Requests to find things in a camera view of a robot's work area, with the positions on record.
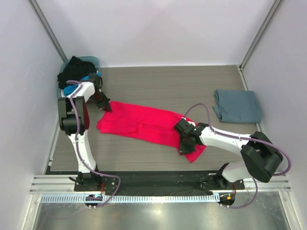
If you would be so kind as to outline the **left aluminium frame post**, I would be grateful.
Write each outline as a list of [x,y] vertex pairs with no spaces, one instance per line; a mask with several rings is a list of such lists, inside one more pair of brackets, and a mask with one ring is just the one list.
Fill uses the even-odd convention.
[[36,0],[29,0],[28,1],[34,11],[34,13],[36,14],[36,16],[38,17],[41,25],[43,26],[46,34],[48,35],[51,43],[53,44],[55,50],[57,51],[58,55],[60,56],[60,58],[62,59],[63,62],[67,61],[67,56],[64,52],[64,50],[62,49],[58,39],[56,38],[56,35],[54,34],[47,18],[45,17],[43,11],[41,10],[38,2]]

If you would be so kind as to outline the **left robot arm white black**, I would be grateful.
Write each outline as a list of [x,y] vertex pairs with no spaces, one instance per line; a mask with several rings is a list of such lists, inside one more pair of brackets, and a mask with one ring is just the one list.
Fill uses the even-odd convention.
[[82,80],[68,80],[76,88],[58,99],[59,127],[70,139],[78,162],[78,176],[72,181],[91,191],[97,191],[102,185],[102,176],[98,174],[97,163],[93,158],[88,130],[90,118],[87,102],[93,102],[102,111],[112,111],[110,99],[102,92],[103,81],[98,73],[91,73]]

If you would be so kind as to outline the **bright blue t shirt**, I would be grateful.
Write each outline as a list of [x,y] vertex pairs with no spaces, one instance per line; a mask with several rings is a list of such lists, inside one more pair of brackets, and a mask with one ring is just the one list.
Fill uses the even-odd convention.
[[[82,81],[86,81],[86,80],[89,80],[89,75],[88,76],[85,76],[83,78],[81,78],[80,80],[73,80],[74,82],[75,81],[78,81],[78,82],[82,82]],[[77,85],[75,84],[69,84],[68,86],[66,86],[62,92],[63,92],[63,95],[64,96],[68,96],[70,95],[71,93],[73,93],[75,90],[77,89]]]

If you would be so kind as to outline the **aluminium frame post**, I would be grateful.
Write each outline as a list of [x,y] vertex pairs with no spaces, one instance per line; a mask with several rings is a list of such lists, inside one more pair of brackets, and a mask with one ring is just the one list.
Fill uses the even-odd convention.
[[34,13],[36,14],[36,16],[38,17],[41,25],[43,26],[46,34],[48,35],[51,43],[53,44],[55,50],[57,51],[58,55],[60,56],[60,58],[62,59],[63,62],[67,61],[67,56],[64,52],[64,50],[62,49],[58,39],[56,38],[56,35],[54,34],[47,18],[45,17],[43,11],[41,10],[38,2],[36,0],[29,0],[28,1],[34,11]]
[[245,54],[241,64],[238,66],[240,72],[244,70],[248,61],[250,60],[252,54],[254,53],[255,49],[257,48],[259,42],[261,41],[262,37],[268,30],[271,22],[273,21],[275,15],[277,14],[279,8],[282,6],[284,0],[274,0],[269,11],[267,12],[259,30],[257,31],[247,53]]

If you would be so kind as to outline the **right aluminium frame post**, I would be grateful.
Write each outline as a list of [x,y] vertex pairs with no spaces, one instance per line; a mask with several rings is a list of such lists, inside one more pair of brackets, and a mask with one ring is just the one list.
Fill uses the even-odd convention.
[[247,53],[245,54],[241,64],[238,66],[240,72],[244,70],[248,61],[250,60],[252,54],[254,53],[255,49],[257,48],[259,42],[261,41],[262,37],[268,30],[271,22],[273,21],[275,15],[277,14],[279,8],[282,6],[284,0],[274,0],[269,11],[267,12],[259,30],[257,31]]

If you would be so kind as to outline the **aluminium front rail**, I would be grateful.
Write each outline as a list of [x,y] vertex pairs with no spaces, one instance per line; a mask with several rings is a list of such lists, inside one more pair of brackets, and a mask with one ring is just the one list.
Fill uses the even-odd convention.
[[[68,175],[36,175],[30,187],[30,194],[75,193],[74,182]],[[275,176],[269,183],[257,181],[259,192],[290,192],[291,187],[285,176]]]

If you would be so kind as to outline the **black t shirt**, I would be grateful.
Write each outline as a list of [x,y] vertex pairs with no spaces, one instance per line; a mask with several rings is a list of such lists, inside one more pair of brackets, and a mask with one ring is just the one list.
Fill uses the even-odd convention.
[[61,90],[68,86],[67,81],[79,81],[90,73],[96,73],[95,65],[89,61],[72,56],[64,70],[58,74],[58,86]]

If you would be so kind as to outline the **grey blue t shirt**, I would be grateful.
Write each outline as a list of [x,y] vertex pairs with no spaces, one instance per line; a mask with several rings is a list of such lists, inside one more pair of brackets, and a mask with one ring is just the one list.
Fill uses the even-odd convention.
[[224,123],[259,124],[262,110],[253,91],[222,90],[214,92],[213,110]]

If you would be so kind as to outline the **teal plastic laundry basket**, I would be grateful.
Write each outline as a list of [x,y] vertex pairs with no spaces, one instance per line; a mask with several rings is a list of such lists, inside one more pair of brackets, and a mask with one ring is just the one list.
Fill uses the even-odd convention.
[[[96,72],[99,73],[99,76],[101,76],[101,70],[100,70],[100,60],[94,56],[81,56],[78,57],[78,59],[82,60],[82,61],[88,61],[91,62],[95,65],[96,68]],[[63,70],[65,69],[65,67],[67,66],[67,64],[69,63],[70,59],[66,60],[60,68],[60,72],[63,72]],[[63,90],[61,90],[60,88],[57,88],[57,98],[61,98],[64,96]]]

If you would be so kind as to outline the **pink red t shirt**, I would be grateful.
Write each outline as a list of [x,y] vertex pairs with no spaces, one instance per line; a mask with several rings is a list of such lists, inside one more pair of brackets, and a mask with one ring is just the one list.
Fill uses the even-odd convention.
[[112,111],[105,112],[96,128],[104,134],[140,139],[179,150],[179,133],[175,124],[183,115],[153,107],[110,102]]

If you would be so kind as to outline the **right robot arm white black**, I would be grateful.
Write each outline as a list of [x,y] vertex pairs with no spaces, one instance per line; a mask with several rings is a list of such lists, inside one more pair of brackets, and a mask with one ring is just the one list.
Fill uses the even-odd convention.
[[241,156],[236,163],[225,163],[209,179],[213,186],[228,189],[241,179],[254,178],[267,183],[283,161],[279,150],[262,132],[252,135],[224,132],[205,123],[180,119],[174,126],[179,134],[179,152],[190,155],[197,146],[213,146]]

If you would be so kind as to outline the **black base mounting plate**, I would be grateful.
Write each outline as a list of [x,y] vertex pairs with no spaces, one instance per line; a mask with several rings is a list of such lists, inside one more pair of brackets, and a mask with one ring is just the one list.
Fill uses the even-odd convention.
[[95,173],[78,173],[74,182],[75,192],[114,191],[122,194],[152,194],[154,192],[175,193],[177,191],[242,190],[243,180],[228,182],[218,171],[119,171],[110,176]]

